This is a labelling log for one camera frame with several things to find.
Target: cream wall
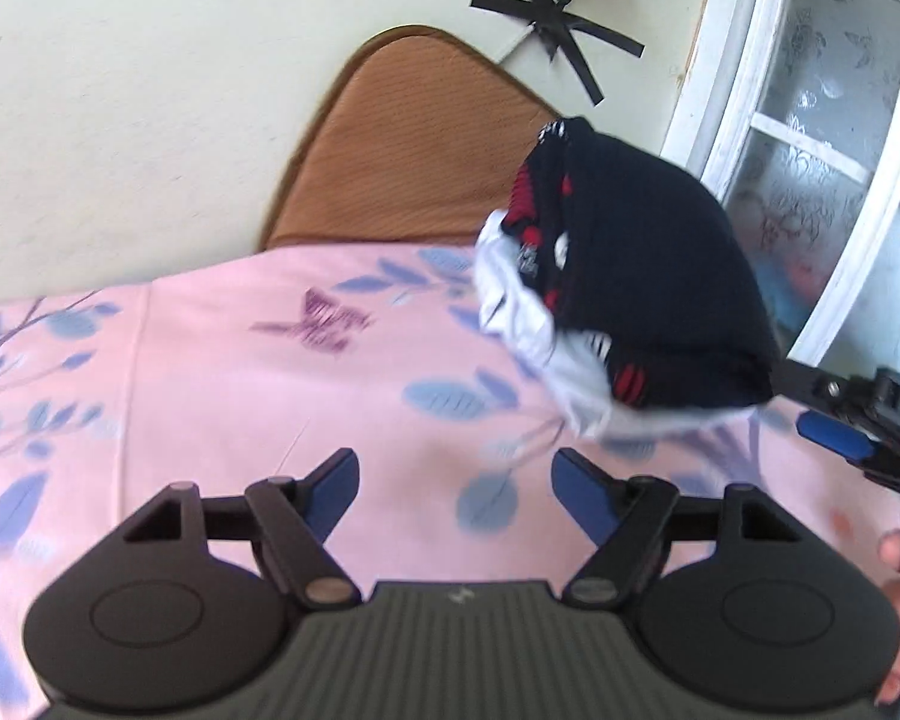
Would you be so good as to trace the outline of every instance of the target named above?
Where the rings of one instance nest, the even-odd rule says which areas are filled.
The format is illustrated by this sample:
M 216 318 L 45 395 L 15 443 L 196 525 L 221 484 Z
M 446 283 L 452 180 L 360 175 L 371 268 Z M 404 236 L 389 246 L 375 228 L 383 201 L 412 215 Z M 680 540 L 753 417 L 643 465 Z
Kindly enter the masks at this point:
M 254 250 L 348 55 L 401 23 L 496 55 L 520 25 L 469 0 L 0 0 L 0 300 Z M 660 148 L 703 0 L 575 0 L 644 42 L 580 43 L 607 99 L 525 46 L 508 68 L 567 114 Z

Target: frosted glass pane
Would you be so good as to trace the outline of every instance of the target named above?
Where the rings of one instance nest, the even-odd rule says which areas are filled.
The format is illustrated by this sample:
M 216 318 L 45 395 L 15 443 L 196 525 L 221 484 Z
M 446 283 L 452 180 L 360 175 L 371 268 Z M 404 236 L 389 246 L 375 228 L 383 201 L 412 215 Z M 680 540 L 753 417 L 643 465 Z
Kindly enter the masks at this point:
M 900 2 L 789 0 L 759 110 L 876 168 L 900 89 Z
M 749 134 L 727 213 L 786 348 L 833 274 L 864 193 L 805 151 Z
M 900 210 L 864 289 L 823 359 L 840 375 L 872 376 L 877 367 L 900 371 Z

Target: white cloth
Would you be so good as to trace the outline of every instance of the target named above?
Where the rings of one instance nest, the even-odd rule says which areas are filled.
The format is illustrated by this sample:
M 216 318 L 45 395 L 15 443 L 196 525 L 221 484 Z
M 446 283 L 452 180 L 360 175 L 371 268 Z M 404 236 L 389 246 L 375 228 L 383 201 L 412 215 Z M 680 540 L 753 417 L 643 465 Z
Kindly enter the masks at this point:
M 474 284 L 480 298 L 480 327 L 500 336 L 506 348 L 540 376 L 578 435 L 597 442 L 655 439 L 719 424 L 752 410 L 636 410 L 615 401 L 597 351 L 612 340 L 554 328 L 553 315 L 539 295 L 520 280 L 520 245 L 500 229 L 505 215 L 505 211 L 490 214 L 477 240 Z

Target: pink bed sheet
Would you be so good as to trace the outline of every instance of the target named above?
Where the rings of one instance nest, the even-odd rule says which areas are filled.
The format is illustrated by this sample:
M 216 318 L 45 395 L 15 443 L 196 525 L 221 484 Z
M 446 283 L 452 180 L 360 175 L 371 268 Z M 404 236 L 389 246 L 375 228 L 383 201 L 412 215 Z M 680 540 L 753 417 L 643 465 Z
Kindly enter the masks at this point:
M 29 603 L 132 509 L 174 480 L 220 495 L 302 476 L 341 446 L 362 486 L 328 548 L 365 592 L 380 578 L 562 586 L 593 549 L 550 489 L 562 445 L 687 493 L 763 485 L 884 578 L 874 546 L 900 499 L 801 440 L 794 405 L 660 442 L 575 440 L 478 332 L 470 267 L 451 248 L 284 248 L 0 307 L 0 718 L 44 703 L 21 645 Z

